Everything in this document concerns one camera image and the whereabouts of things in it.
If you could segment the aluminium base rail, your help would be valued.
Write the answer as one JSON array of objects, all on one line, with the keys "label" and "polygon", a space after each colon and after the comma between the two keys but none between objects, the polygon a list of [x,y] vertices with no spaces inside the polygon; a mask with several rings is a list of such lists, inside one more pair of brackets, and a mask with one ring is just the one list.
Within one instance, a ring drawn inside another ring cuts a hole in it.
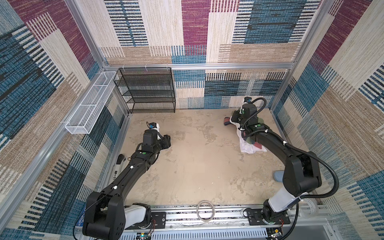
[{"label": "aluminium base rail", "polygon": [[129,228],[122,240],[337,240],[328,211],[321,207],[316,217],[298,216],[294,229],[295,209],[285,219],[266,225],[255,219],[260,205],[152,206],[155,228]]}]

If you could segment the black handheld tool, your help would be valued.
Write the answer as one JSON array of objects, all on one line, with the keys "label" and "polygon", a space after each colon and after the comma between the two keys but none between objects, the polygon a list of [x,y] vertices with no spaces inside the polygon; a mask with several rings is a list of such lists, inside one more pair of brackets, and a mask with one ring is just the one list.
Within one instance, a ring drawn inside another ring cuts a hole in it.
[{"label": "black handheld tool", "polygon": [[119,174],[121,173],[123,169],[124,162],[126,161],[126,156],[123,154],[119,154],[117,161],[114,165],[114,170],[113,170],[113,180],[115,180]]}]

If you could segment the colourful book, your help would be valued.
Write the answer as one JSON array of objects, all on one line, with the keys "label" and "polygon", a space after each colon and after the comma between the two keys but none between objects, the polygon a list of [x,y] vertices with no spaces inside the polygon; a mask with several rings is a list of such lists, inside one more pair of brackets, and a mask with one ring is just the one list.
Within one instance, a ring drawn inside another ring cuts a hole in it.
[{"label": "colourful book", "polygon": [[81,215],[79,217],[79,219],[77,220],[75,226],[76,227],[82,227],[83,224],[84,224],[84,219],[85,219],[85,209],[83,209],[83,211],[81,212]]}]

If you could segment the light blue oblong pouch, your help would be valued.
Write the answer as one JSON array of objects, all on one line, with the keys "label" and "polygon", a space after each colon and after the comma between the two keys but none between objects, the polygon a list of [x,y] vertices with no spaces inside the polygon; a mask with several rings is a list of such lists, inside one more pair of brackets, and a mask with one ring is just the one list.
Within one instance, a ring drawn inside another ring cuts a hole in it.
[{"label": "light blue oblong pouch", "polygon": [[273,178],[276,182],[282,183],[284,177],[284,171],[274,171],[273,172]]}]

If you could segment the maroon cloth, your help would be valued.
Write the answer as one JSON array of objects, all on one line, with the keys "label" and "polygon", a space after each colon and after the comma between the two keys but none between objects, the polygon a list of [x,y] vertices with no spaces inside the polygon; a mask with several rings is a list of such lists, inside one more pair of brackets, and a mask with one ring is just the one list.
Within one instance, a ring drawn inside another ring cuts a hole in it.
[{"label": "maroon cloth", "polygon": [[225,117],[224,118],[224,125],[225,126],[234,125],[237,128],[239,128],[241,126],[240,123],[239,123],[239,118],[238,117],[235,117],[235,118],[233,118],[233,117],[231,117],[231,118]]}]

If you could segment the white cloth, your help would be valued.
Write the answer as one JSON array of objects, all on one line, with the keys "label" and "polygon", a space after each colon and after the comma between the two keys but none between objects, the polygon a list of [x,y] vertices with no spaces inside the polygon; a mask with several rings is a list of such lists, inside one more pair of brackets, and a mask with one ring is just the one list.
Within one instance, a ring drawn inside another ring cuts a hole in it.
[{"label": "white cloth", "polygon": [[239,137],[239,142],[240,142],[240,150],[242,153],[247,153],[247,154],[255,154],[256,152],[267,152],[267,149],[262,146],[261,144],[254,142],[244,140],[242,138],[242,132],[238,129],[240,127],[240,124],[235,123],[235,126],[237,127],[237,135]]}]

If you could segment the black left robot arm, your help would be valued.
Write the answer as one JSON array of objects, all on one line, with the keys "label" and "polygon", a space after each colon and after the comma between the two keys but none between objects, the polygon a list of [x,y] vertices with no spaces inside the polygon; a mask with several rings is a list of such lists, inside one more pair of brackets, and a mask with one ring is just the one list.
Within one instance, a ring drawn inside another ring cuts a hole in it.
[{"label": "black left robot arm", "polygon": [[83,235],[98,240],[118,240],[133,225],[152,223],[149,205],[136,203],[125,207],[125,199],[139,178],[156,162],[162,150],[171,147],[171,137],[157,129],[145,130],[126,168],[100,192],[92,192],[86,201]]}]

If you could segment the large clear tape roll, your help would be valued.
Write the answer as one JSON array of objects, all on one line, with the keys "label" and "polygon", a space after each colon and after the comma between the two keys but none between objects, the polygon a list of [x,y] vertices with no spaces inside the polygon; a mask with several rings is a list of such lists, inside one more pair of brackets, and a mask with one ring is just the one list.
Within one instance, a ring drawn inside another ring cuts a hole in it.
[{"label": "large clear tape roll", "polygon": [[316,217],[319,214],[319,207],[317,202],[313,199],[303,199],[301,201],[304,207],[301,209],[301,216],[304,218]]}]

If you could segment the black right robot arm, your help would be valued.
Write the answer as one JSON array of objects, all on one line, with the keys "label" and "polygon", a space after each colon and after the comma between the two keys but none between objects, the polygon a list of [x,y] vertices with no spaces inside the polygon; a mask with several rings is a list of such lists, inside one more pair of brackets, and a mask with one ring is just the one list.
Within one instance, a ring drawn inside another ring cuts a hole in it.
[{"label": "black right robot arm", "polygon": [[266,224],[274,224],[300,200],[322,185],[319,163],[308,154],[288,147],[288,144],[269,126],[259,122],[258,109],[245,103],[235,110],[230,123],[238,127],[243,140],[259,143],[271,151],[284,164],[283,187],[263,205],[262,218]]}]

